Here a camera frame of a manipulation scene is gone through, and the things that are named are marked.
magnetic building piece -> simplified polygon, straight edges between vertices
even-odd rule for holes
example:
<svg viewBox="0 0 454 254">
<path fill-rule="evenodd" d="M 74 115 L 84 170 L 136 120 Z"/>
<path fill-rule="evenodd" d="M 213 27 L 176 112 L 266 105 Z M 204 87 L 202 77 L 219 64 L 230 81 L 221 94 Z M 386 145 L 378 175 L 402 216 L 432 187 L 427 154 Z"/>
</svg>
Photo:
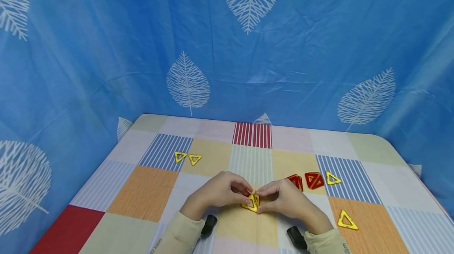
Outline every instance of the magnetic building piece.
<svg viewBox="0 0 454 254">
<path fill-rule="evenodd" d="M 344 219 L 347 219 L 350 224 L 344 224 Z M 340 227 L 349 228 L 351 230 L 358 230 L 358 226 L 353 222 L 352 218 L 350 218 L 345 210 L 341 210 L 337 225 Z"/>
<path fill-rule="evenodd" d="M 251 200 L 251 205 L 248 204 L 241 204 L 241 206 L 245 209 L 251 210 L 254 213 L 257 212 L 258 206 L 260 206 L 260 197 L 257 194 L 250 194 L 249 200 Z"/>
<path fill-rule="evenodd" d="M 307 187 L 310 189 L 317 189 L 325 185 L 322 174 L 319 172 L 308 172 L 305 173 L 304 176 L 306 178 Z"/>
<path fill-rule="evenodd" d="M 201 155 L 188 155 L 188 158 L 189 161 L 191 162 L 191 165 L 194 166 L 197 164 L 198 161 L 200 161 Z"/>
<path fill-rule="evenodd" d="M 175 156 L 175 162 L 180 162 L 183 158 L 185 158 L 188 154 L 185 152 L 174 152 L 173 155 Z"/>
<path fill-rule="evenodd" d="M 290 175 L 286 177 L 289 179 L 300 191 L 303 191 L 303 179 L 298 174 Z"/>
<path fill-rule="evenodd" d="M 334 176 L 334 174 L 332 174 L 331 172 L 326 171 L 326 183 L 328 183 L 328 185 L 333 185 L 337 183 L 342 183 L 342 180 L 338 179 L 338 177 Z"/>
</svg>

finger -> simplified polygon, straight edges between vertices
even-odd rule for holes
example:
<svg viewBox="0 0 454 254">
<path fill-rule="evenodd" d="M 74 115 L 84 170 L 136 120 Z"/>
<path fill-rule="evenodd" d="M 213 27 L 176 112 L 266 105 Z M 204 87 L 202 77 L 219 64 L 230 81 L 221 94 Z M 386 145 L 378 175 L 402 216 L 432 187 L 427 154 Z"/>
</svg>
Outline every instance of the finger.
<svg viewBox="0 0 454 254">
<path fill-rule="evenodd" d="M 242 194 L 237 194 L 234 192 L 231 192 L 230 194 L 231 197 L 231 204 L 250 204 L 251 200 L 248 199 L 248 197 L 242 195 Z"/>
<path fill-rule="evenodd" d="M 231 173 L 230 172 L 230 184 L 232 183 L 237 183 L 246 188 L 249 192 L 254 191 L 254 189 L 251 187 L 251 185 L 244 179 L 243 177 L 239 176 L 238 174 Z"/>
<path fill-rule="evenodd" d="M 251 192 L 249 192 L 245 186 L 241 185 L 240 183 L 237 182 L 232 182 L 232 189 L 235 188 L 237 191 L 241 192 L 241 194 L 245 196 L 249 196 Z"/>
<path fill-rule="evenodd" d="M 258 189 L 256 191 L 256 194 L 259 195 L 260 197 L 266 197 L 271 194 L 275 194 L 279 191 L 279 183 L 276 181 L 273 181 L 271 183 L 266 184 L 262 188 Z"/>
<path fill-rule="evenodd" d="M 262 204 L 258 207 L 257 213 L 264 213 L 264 212 L 277 212 L 278 211 L 278 202 L 272 201 L 266 204 Z"/>
</svg>

red square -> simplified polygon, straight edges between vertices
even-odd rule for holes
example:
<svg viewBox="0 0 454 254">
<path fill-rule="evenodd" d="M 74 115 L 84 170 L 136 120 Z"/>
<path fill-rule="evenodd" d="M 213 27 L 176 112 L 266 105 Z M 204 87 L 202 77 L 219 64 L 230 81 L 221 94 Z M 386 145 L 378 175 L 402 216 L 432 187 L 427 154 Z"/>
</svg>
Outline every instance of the red square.
<svg viewBox="0 0 454 254">
<path fill-rule="evenodd" d="M 68 205 L 30 254 L 78 254 L 104 212 Z"/>
<path fill-rule="evenodd" d="M 233 132 L 232 143 L 271 149 L 271 125 L 237 122 Z"/>
</svg>

blue curtain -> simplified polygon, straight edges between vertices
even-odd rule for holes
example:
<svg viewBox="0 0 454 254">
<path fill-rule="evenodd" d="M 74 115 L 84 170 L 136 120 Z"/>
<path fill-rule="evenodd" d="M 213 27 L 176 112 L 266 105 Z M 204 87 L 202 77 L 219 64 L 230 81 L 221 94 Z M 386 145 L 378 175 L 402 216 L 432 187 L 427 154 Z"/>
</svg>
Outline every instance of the blue curtain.
<svg viewBox="0 0 454 254">
<path fill-rule="evenodd" d="M 274 125 L 376 134 L 422 165 L 454 215 L 454 0 L 0 6 L 2 253 L 32 248 L 117 143 L 119 117 L 141 113 L 266 113 Z M 196 92 L 179 86 L 182 72 Z M 41 185 L 15 180 L 30 167 Z"/>
</svg>

sleeve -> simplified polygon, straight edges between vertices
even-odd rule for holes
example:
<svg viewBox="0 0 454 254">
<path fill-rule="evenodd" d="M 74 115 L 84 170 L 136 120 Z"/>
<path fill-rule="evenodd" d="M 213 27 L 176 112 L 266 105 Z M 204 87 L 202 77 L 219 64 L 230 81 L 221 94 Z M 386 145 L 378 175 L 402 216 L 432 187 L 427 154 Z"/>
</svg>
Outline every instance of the sleeve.
<svg viewBox="0 0 454 254">
<path fill-rule="evenodd" d="M 319 235 L 306 231 L 304 236 L 310 254 L 352 254 L 347 242 L 335 228 Z"/>
<path fill-rule="evenodd" d="M 193 221 L 177 212 L 150 254 L 191 254 L 204 225 L 203 219 Z"/>
</svg>

